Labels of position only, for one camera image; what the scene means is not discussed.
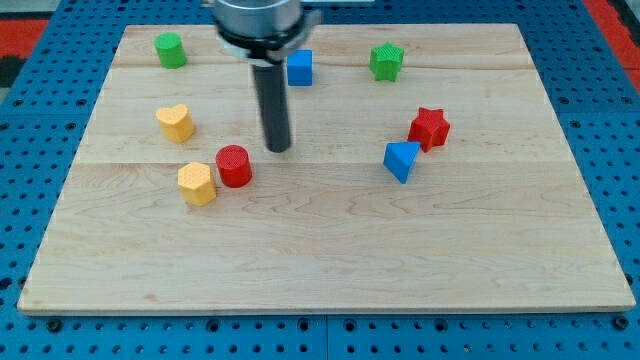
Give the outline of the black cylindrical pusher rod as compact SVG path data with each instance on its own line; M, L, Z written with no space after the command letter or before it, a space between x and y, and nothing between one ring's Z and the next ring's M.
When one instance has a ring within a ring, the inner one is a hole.
M280 63L251 68L265 146L273 153L285 152L291 147L291 127L284 66Z

